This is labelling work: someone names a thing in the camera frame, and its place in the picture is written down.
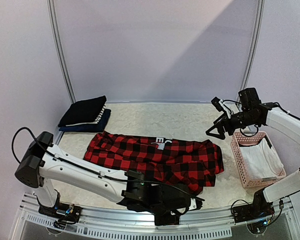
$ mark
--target red plaid shirt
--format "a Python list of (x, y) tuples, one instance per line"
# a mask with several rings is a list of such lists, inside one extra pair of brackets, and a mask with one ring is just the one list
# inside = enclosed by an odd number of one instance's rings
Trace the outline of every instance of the red plaid shirt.
[(84, 160), (115, 170), (145, 174), (147, 180), (186, 184), (191, 193), (213, 187), (224, 171), (222, 152), (210, 140), (183, 141), (163, 137), (98, 133)]

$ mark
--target white backdrop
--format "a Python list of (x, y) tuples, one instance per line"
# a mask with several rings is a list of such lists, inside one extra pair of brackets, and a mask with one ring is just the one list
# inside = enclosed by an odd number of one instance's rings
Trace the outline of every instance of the white backdrop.
[[(259, 41), (248, 87), (263, 102), (279, 102), (300, 117), (300, 1), (265, 1)], [(265, 127), (287, 174), (300, 167), (300, 146)], [(291, 201), (300, 225), (300, 192)]]
[[(53, 40), (46, 1), (0, 1), (0, 240), (10, 228), (24, 192), (15, 177), (14, 133), (27, 126), (37, 136), (56, 132), (70, 106)], [(27, 132), (15, 140), (21, 159), (33, 141)]]
[(76, 100), (234, 99), (257, 0), (55, 2)]

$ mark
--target plastic basket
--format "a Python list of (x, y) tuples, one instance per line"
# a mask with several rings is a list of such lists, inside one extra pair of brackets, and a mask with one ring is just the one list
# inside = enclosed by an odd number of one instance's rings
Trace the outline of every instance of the plastic basket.
[(274, 148), (273, 144), (271, 143), (268, 135), (264, 131), (259, 131), (255, 136), (252, 136), (252, 137), (243, 136), (240, 132), (235, 132), (232, 136), (231, 149), (232, 149), (232, 152), (234, 155), (236, 166), (238, 167), (241, 183), (244, 188), (266, 187), (266, 186), (269, 186), (269, 185), (279, 181), (280, 179), (282, 179), (286, 176), (286, 171), (283, 168), (282, 172), (277, 177), (267, 177), (267, 178), (260, 178), (260, 179), (251, 179), (250, 178), (250, 176), (247, 172), (247, 168), (245, 166), (244, 158), (241, 154), (239, 144), (245, 145), (245, 146), (256, 145), (265, 136), (267, 137), (268, 141), (272, 145), (272, 148), (274, 150), (276, 150)]

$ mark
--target wire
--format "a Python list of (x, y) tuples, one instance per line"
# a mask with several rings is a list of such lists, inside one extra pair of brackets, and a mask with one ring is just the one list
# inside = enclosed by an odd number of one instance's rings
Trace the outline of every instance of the wire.
[(246, 204), (250, 205), (250, 203), (248, 203), (247, 201), (245, 201), (245, 200), (243, 200), (243, 199), (238, 199), (238, 200), (234, 201), (234, 203), (232, 203), (232, 205), (231, 205), (231, 208), (230, 208), (231, 214), (234, 214), (234, 212), (233, 212), (233, 207), (234, 207), (234, 205), (235, 205), (237, 202), (239, 202), (239, 201), (245, 202)]
[(295, 115), (291, 114), (290, 112), (288, 112), (287, 110), (283, 109), (283, 108), (281, 107), (280, 103), (278, 103), (277, 101), (274, 102), (274, 104), (276, 104), (276, 105), (277, 105), (283, 112), (285, 112), (286, 114), (288, 114), (288, 115), (290, 115), (291, 117), (293, 117), (293, 118), (295, 118), (295, 119), (297, 119), (297, 120), (300, 121), (300, 117), (295, 116)]
[[(67, 222), (67, 221), (70, 221), (70, 220), (67, 220), (68, 217), (72, 218), (71, 222)], [(66, 214), (66, 215), (60, 217), (56, 222), (58, 222), (59, 224), (74, 225), (77, 223), (77, 220), (71, 214)]]
[(247, 138), (254, 137), (254, 136), (257, 135), (257, 133), (259, 132), (259, 127), (258, 127), (257, 125), (254, 125), (254, 127), (256, 128), (256, 132), (255, 132), (255, 134), (253, 134), (253, 135), (246, 135), (246, 134), (244, 134), (244, 133), (242, 132), (242, 128), (240, 128), (240, 133), (241, 133), (243, 136), (247, 137)]
[(276, 217), (276, 219), (273, 220), (272, 222), (270, 222), (269, 224), (265, 225), (265, 227), (269, 227), (271, 224), (273, 224), (275, 221), (277, 221), (278, 218), (280, 217), (281, 213), (282, 213), (282, 209), (280, 210), (279, 215)]
[(49, 154), (49, 155), (52, 156), (52, 157), (55, 156), (54, 154), (52, 154), (51, 152), (49, 152), (47, 149), (45, 149), (45, 148), (41, 145), (41, 143), (37, 140), (36, 136), (33, 134), (33, 132), (30, 130), (30, 128), (28, 128), (28, 127), (26, 127), (26, 126), (23, 126), (23, 127), (19, 128), (19, 129), (15, 132), (15, 134), (14, 134), (14, 136), (13, 136), (13, 138), (12, 138), (12, 142), (11, 142), (11, 150), (12, 150), (12, 154), (13, 154), (14, 158), (16, 159), (16, 161), (17, 161), (18, 163), (20, 163), (20, 160), (17, 158), (16, 153), (15, 153), (15, 139), (16, 139), (16, 136), (17, 136), (22, 130), (27, 130), (27, 131), (30, 133), (30, 135), (31, 135), (31, 137), (33, 138), (33, 140), (35, 141), (35, 143), (36, 143), (36, 144), (37, 144), (44, 152), (46, 152), (47, 154)]
[(227, 105), (223, 105), (223, 106), (225, 106), (226, 109), (228, 109), (228, 110), (230, 111), (230, 114), (233, 114), (233, 113), (234, 113), (229, 107), (227, 107)]
[[(28, 128), (28, 127), (26, 127), (26, 126), (21, 127), (20, 129), (18, 129), (18, 131), (16, 131), (16, 133), (14, 134), (14, 136), (13, 136), (13, 138), (12, 138), (11, 149), (12, 149), (12, 153), (13, 153), (15, 159), (18, 161), (18, 163), (20, 163), (20, 161), (19, 161), (19, 159), (17, 158), (17, 156), (16, 156), (16, 154), (15, 154), (15, 151), (14, 151), (14, 142), (15, 142), (15, 138), (16, 138), (16, 136), (18, 135), (18, 133), (21, 132), (22, 130), (27, 130), (27, 131), (30, 133), (30, 135), (32, 136), (32, 138), (34, 139), (35, 143), (38, 144), (38, 146), (39, 146), (41, 149), (43, 149), (43, 151), (44, 151), (45, 153), (49, 154), (49, 155), (52, 156), (53, 158), (58, 159), (58, 160), (60, 160), (61, 162), (65, 162), (65, 163), (67, 163), (67, 164), (73, 165), (73, 166), (75, 166), (75, 167), (77, 167), (77, 168), (83, 169), (83, 170), (85, 170), (85, 171), (88, 171), (88, 172), (90, 172), (90, 173), (93, 173), (93, 174), (95, 174), (95, 175), (98, 175), (98, 176), (101, 175), (101, 174), (100, 174), (99, 172), (97, 172), (97, 171), (93, 171), (93, 170), (91, 170), (91, 169), (89, 169), (89, 168), (86, 168), (86, 167), (84, 167), (84, 166), (80, 166), (79, 164), (76, 164), (76, 163), (74, 163), (74, 162), (72, 162), (72, 161), (66, 160), (66, 159), (64, 159), (64, 158), (62, 158), (62, 157), (56, 157), (53, 153), (49, 152), (47, 149), (45, 149), (45, 148), (41, 145), (41, 143), (37, 140), (36, 136), (33, 134), (33, 132), (30, 130), (30, 128)], [(101, 176), (101, 177), (103, 177), (103, 178), (105, 178), (105, 179), (117, 181), (117, 182), (124, 182), (124, 183), (128, 183), (128, 182), (129, 182), (129, 183), (149, 183), (149, 184), (157, 184), (157, 185), (169, 186), (170, 188), (176, 189), (176, 190), (178, 190), (178, 191), (180, 191), (180, 192), (182, 192), (182, 193), (184, 193), (184, 194), (190, 196), (190, 197), (193, 198), (193, 199), (197, 199), (197, 200), (200, 200), (200, 201), (203, 201), (203, 202), (205, 201), (203, 198), (200, 198), (200, 197), (198, 197), (198, 196), (192, 195), (192, 194), (190, 194), (190, 193), (188, 193), (188, 192), (186, 192), (186, 191), (184, 191), (184, 190), (182, 190), (182, 189), (180, 189), (180, 188), (178, 188), (178, 187), (176, 187), (176, 186), (174, 186), (174, 185), (170, 185), (170, 184), (167, 184), (167, 183), (164, 183), (164, 182), (160, 182), (160, 181), (119, 179), (119, 178), (114, 178), (114, 177), (107, 176), (107, 175), (104, 175), (104, 176)]]
[(234, 100), (230, 100), (230, 99), (226, 99), (226, 100), (223, 100), (224, 102), (233, 102), (235, 104), (241, 104), (240, 102), (238, 101), (234, 101)]
[(187, 212), (189, 211), (189, 207), (187, 206), (184, 210), (184, 212), (179, 212), (177, 209), (175, 210), (172, 210), (171, 212), (173, 212), (175, 215), (177, 216), (182, 216), (182, 215), (185, 215)]

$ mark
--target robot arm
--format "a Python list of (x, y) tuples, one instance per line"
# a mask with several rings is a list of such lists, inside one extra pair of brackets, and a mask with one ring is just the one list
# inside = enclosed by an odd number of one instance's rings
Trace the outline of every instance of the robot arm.
[[(264, 125), (278, 130), (300, 145), (300, 120), (279, 109), (281, 107), (278, 103), (261, 103), (255, 88), (247, 88), (240, 91), (239, 97), (242, 104), (242, 112), (232, 114), (230, 117), (229, 113), (222, 106), (222, 101), (219, 101), (218, 98), (212, 100), (212, 104), (217, 110), (224, 113), (208, 129), (207, 135), (225, 139), (225, 132), (232, 135), (235, 129), (243, 129), (250, 125), (257, 127)], [(217, 129), (218, 134), (211, 133), (214, 129)], [(236, 214), (234, 219), (238, 220), (236, 222), (242, 222), (254, 217), (257, 218), (258, 214), (269, 208), (272, 202), (299, 191), (300, 169), (280, 181), (257, 191), (254, 194), (252, 209), (247, 211), (247, 206), (234, 207), (233, 212)]]
[(189, 194), (185, 184), (172, 186), (147, 180), (140, 172), (98, 166), (64, 152), (52, 142), (53, 135), (49, 132), (34, 137), (15, 176), (33, 188), (40, 205), (39, 213), (62, 219), (63, 224), (77, 223), (82, 209), (60, 202), (60, 194), (51, 180), (96, 193), (128, 210), (150, 212), (156, 226), (179, 224), (181, 215), (202, 206), (203, 199)]

